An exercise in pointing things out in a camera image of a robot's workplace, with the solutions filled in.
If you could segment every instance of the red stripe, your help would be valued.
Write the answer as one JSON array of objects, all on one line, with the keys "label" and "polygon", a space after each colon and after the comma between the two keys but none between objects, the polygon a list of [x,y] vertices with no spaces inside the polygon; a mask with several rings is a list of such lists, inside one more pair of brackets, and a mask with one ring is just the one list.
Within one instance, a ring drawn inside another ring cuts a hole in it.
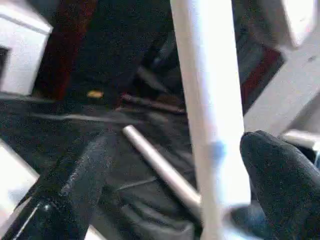
[{"label": "red stripe", "polygon": [[97,0],[62,0],[56,13],[56,26],[49,38],[40,79],[45,95],[62,100],[87,26]]},{"label": "red stripe", "polygon": [[256,67],[244,84],[241,86],[241,98],[242,103],[248,100],[250,93],[252,93],[255,88],[259,85],[261,78],[270,70],[273,63],[278,59],[280,53],[278,51],[265,48],[264,58]]}]

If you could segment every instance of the white furniture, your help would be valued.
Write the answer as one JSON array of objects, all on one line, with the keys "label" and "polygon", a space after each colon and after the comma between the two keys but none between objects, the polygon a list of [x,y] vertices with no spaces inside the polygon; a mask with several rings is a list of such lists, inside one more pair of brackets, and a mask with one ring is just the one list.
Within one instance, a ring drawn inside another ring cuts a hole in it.
[{"label": "white furniture", "polygon": [[[290,128],[314,133],[320,131],[320,128],[314,129],[319,126],[318,123],[315,125],[316,113],[320,113],[316,104],[319,99],[315,99],[320,93],[319,43],[320,19],[298,49],[282,49],[285,63],[244,116],[246,131],[264,130],[274,136]],[[309,127],[302,126],[313,115]]]},{"label": "white furniture", "polygon": [[0,1],[0,48],[8,49],[0,91],[30,95],[52,27],[24,0]]}]

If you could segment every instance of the white surface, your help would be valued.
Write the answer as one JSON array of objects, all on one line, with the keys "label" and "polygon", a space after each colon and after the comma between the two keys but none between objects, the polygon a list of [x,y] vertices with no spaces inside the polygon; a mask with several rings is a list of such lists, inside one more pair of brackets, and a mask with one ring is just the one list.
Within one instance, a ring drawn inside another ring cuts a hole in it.
[{"label": "white surface", "polygon": [[0,79],[0,91],[29,95],[32,92],[48,35],[0,18],[0,46],[8,58]]},{"label": "white surface", "polygon": [[317,23],[317,0],[282,0],[291,44],[299,47]]},{"label": "white surface", "polygon": [[0,0],[0,18],[37,32],[50,33],[52,27],[25,0]]},{"label": "white surface", "polygon": [[313,132],[301,131],[297,129],[291,129],[282,134],[281,139],[307,149],[311,149],[314,152],[320,151],[320,135]]},{"label": "white surface", "polygon": [[320,134],[320,94],[305,107],[290,128]]},{"label": "white surface", "polygon": [[320,92],[319,22],[300,48],[282,50],[286,62],[244,116],[246,131],[279,136]]},{"label": "white surface", "polygon": [[[39,174],[0,139],[0,229]],[[85,240],[106,240],[89,226]]]},{"label": "white surface", "polygon": [[251,201],[240,156],[244,132],[231,0],[171,0],[196,177],[209,239],[243,239],[223,231],[230,208]]}]

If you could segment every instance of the black fabric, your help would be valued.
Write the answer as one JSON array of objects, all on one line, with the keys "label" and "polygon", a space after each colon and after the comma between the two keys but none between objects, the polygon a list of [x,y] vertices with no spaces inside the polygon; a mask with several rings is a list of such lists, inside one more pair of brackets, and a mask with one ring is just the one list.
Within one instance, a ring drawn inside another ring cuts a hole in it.
[{"label": "black fabric", "polygon": [[[124,126],[133,124],[196,186],[185,116],[18,100],[0,100],[0,106],[0,138],[39,174],[61,159],[73,141],[85,141],[87,136],[107,129],[116,134],[113,167],[91,220],[107,239],[199,238],[201,227],[122,134]],[[70,115],[101,119],[61,118]]]},{"label": "black fabric", "polygon": [[296,147],[263,131],[245,134],[240,149],[275,236],[319,239],[319,170]]},{"label": "black fabric", "polygon": [[169,0],[98,0],[70,85],[78,90],[82,81],[99,82],[123,91],[164,30],[169,14]]}]

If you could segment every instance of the white plastic rod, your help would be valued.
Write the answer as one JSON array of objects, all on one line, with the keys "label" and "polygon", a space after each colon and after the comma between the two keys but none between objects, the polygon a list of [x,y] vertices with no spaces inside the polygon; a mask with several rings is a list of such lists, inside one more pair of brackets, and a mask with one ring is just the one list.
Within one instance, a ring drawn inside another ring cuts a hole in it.
[{"label": "white plastic rod", "polygon": [[205,240],[231,234],[230,209],[251,200],[240,155],[244,122],[231,0],[171,0],[183,90],[202,195]]}]

